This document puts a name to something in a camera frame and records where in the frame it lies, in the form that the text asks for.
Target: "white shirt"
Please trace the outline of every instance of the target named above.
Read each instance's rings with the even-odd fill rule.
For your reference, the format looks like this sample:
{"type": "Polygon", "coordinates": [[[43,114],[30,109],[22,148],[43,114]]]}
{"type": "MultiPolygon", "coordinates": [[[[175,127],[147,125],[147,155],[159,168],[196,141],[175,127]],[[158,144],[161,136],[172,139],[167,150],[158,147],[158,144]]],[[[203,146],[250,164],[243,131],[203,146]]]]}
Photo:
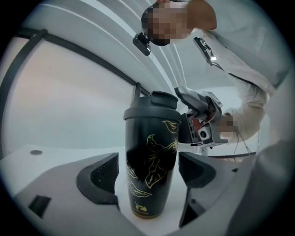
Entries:
{"type": "MultiPolygon", "coordinates": [[[[258,87],[229,75],[242,105],[225,111],[237,126],[239,142],[252,137],[265,115],[267,94],[271,97],[294,65],[293,58],[277,29],[251,0],[206,0],[217,16],[217,28],[204,34],[217,63],[227,73],[253,82],[258,87]]],[[[222,133],[229,143],[233,133],[222,133]]]]}

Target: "black hair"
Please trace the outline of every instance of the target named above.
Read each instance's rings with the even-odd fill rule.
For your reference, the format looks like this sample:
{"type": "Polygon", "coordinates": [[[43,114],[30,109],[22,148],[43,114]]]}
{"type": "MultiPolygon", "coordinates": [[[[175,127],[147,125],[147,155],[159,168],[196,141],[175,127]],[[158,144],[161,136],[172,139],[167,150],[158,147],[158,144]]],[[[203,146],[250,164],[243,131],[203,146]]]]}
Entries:
{"type": "MultiPolygon", "coordinates": [[[[171,0],[171,2],[186,2],[187,0],[171,0]]],[[[142,15],[142,28],[147,36],[147,38],[155,45],[158,46],[166,46],[167,44],[170,43],[170,39],[154,39],[153,38],[153,33],[149,31],[148,29],[148,18],[149,18],[149,13],[153,13],[154,8],[159,8],[159,3],[156,2],[155,4],[151,5],[148,7],[143,15],[142,15]]]]}

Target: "white table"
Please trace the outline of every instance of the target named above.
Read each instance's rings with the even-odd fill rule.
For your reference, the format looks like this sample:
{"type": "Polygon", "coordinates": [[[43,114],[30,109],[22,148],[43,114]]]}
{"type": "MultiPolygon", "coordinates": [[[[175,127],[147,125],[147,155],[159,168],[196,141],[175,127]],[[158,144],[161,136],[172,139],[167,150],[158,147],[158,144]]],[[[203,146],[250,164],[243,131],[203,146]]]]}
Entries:
{"type": "MultiPolygon", "coordinates": [[[[188,145],[179,145],[179,151],[194,151],[188,145]]],[[[155,219],[141,219],[130,208],[124,147],[104,149],[61,149],[27,145],[0,161],[0,174],[11,196],[15,196],[45,171],[63,164],[79,161],[105,153],[119,153],[119,175],[115,184],[121,213],[147,236],[162,236],[178,230],[187,188],[178,171],[178,156],[174,168],[171,189],[163,213],[155,219]],[[31,150],[41,150],[33,156],[31,150]]]]}

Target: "black tumbler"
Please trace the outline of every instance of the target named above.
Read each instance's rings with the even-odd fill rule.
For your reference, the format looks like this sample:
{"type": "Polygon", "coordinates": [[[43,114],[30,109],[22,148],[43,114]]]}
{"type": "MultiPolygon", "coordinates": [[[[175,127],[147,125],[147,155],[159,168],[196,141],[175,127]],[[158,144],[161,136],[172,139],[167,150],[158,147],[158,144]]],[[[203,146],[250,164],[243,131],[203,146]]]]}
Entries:
{"type": "Polygon", "coordinates": [[[178,98],[154,91],[137,97],[124,113],[126,168],[132,212],[159,216],[169,193],[178,143],[178,98]]]}

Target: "camera lens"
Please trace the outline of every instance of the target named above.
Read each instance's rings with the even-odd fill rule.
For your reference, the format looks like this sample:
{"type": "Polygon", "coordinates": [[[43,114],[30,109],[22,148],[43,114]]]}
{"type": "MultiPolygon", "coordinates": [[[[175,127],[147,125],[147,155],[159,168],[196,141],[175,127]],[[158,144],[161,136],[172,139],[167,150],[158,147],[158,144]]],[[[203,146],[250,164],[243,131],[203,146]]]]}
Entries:
{"type": "Polygon", "coordinates": [[[204,131],[201,131],[200,135],[201,135],[202,138],[206,138],[207,137],[207,134],[204,131]]]}

